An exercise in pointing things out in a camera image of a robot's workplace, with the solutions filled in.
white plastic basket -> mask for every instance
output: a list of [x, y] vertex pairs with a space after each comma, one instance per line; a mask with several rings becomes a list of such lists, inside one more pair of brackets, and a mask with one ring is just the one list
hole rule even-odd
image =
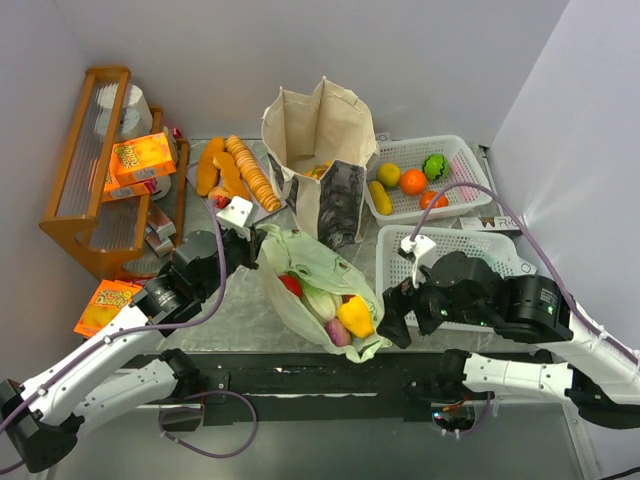
[[[411, 263], [398, 254], [400, 241], [409, 236], [413, 227], [389, 225], [380, 230], [376, 247], [376, 295], [382, 293], [411, 276]], [[422, 235], [436, 242], [438, 258], [453, 251], [461, 251], [469, 257], [485, 260], [500, 276], [528, 275], [536, 272], [536, 267], [518, 257], [516, 247], [506, 236], [499, 233], [451, 230], [448, 228], [422, 227]], [[413, 313], [406, 316], [407, 325], [418, 326]], [[488, 327], [444, 322], [440, 328], [474, 332], [490, 331]]]
[[[416, 138], [399, 142], [380, 144], [380, 160], [367, 173], [367, 181], [376, 179], [378, 167], [383, 163], [395, 163], [402, 172], [410, 168], [422, 170], [425, 159], [434, 153], [441, 153], [449, 160], [450, 173], [447, 178], [429, 182], [428, 190], [439, 191], [442, 187], [455, 182], [473, 182], [491, 188], [486, 175], [482, 171], [478, 159], [471, 152], [464, 140], [456, 135]], [[422, 215], [420, 196], [405, 195], [400, 187], [387, 189], [391, 197], [393, 211], [391, 215], [381, 215], [373, 204], [369, 189], [365, 189], [365, 199], [369, 208], [381, 227], [385, 225], [408, 225], [418, 223]], [[486, 205], [491, 198], [472, 188], [454, 188], [446, 194], [448, 207], [434, 208], [429, 212], [429, 220], [443, 217], [454, 217], [467, 213], [475, 207]]]

purple vegetable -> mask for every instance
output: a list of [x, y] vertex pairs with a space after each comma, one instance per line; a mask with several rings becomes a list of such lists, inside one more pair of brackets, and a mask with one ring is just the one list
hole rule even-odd
[[331, 343], [336, 347], [346, 347], [347, 345], [351, 345], [351, 334], [349, 333], [349, 330], [344, 328], [344, 325], [342, 325], [340, 320], [337, 318], [329, 320], [329, 322], [325, 324], [324, 328], [329, 334]]

white wall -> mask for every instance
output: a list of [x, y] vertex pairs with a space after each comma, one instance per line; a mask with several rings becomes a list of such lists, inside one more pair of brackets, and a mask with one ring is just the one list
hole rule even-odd
[[56, 0], [86, 57], [125, 63], [186, 135], [258, 137], [322, 75], [378, 131], [489, 145], [567, 0]]
[[[38, 228], [85, 63], [51, 0], [11, 0], [0, 65], [0, 379], [24, 380], [79, 344], [73, 325], [96, 287]], [[0, 466], [16, 458], [3, 435]]]
[[[587, 311], [632, 348], [640, 348], [638, 18], [634, 0], [571, 0], [490, 150], [501, 194]], [[591, 433], [604, 474], [640, 464], [640, 431]]]

black cable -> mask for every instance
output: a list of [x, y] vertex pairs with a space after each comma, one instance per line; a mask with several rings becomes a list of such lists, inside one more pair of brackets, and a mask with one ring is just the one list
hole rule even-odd
[[637, 467], [630, 468], [624, 472], [616, 473], [615, 475], [610, 475], [608, 477], [601, 478], [600, 480], [615, 480], [616, 478], [628, 477], [629, 475], [633, 475], [634, 473], [640, 473], [640, 465]]

countertop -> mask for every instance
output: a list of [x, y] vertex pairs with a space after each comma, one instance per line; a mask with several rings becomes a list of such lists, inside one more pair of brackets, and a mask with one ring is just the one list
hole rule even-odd
[[[208, 140], [191, 140], [189, 163], [197, 162]], [[246, 141], [260, 161], [265, 161], [266, 150], [260, 141]], [[471, 146], [478, 158], [483, 152], [475, 145]], [[171, 198], [159, 205], [169, 215], [173, 213]], [[467, 215], [500, 215], [497, 206], [492, 202], [480, 211], [472, 211]], [[295, 228], [293, 215], [288, 208], [272, 215], [264, 222], [276, 224], [282, 228]], [[456, 228], [456, 218], [447, 218], [427, 222], [426, 225], [443, 228]], [[185, 234], [194, 230], [213, 230], [213, 223], [202, 200], [195, 190], [187, 186], [185, 212]], [[375, 290], [375, 250], [380, 227], [375, 222], [369, 208], [363, 208], [361, 232], [364, 241], [341, 248], [338, 253], [351, 262], [367, 278], [369, 285]], [[204, 306], [213, 303], [216, 295]], [[517, 344], [505, 340], [493, 333], [466, 332], [440, 329], [434, 334], [421, 337], [417, 328], [410, 327], [413, 338], [407, 351], [441, 352], [449, 348], [480, 352], [516, 352], [533, 351], [534, 347]], [[260, 352], [260, 353], [310, 353], [324, 352], [304, 338], [284, 326], [269, 301], [265, 297], [255, 272], [240, 267], [228, 280], [227, 292], [222, 306], [206, 323], [189, 329], [178, 330], [158, 345], [158, 351], [167, 348], [180, 348], [185, 352]]]

